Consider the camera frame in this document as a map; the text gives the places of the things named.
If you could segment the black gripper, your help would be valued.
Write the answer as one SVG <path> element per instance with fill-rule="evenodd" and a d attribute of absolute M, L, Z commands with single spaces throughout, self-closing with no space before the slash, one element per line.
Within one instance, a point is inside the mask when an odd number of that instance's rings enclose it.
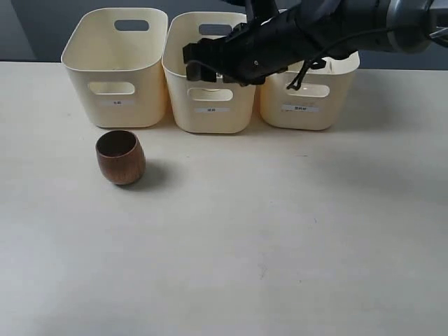
<path fill-rule="evenodd" d="M 308 66 L 329 44 L 323 30 L 329 11 L 290 8 L 254 15 L 220 38 L 201 38 L 183 47 L 188 81 L 260 85 L 266 77 L 284 72 L 296 62 Z M 217 65 L 223 65 L 223 74 Z"/>

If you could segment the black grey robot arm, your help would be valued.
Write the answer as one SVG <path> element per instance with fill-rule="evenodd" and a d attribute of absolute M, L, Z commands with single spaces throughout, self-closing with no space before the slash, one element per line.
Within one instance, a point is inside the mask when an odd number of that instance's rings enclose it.
<path fill-rule="evenodd" d="M 446 1 L 300 1 L 279 11 L 275 1 L 233 1 L 246 22 L 221 38 L 183 47 L 189 81 L 261 85 L 266 77 L 302 63 L 289 90 L 299 90 L 310 69 L 326 58 L 356 51 L 419 53 L 431 43 L 447 47 Z"/>

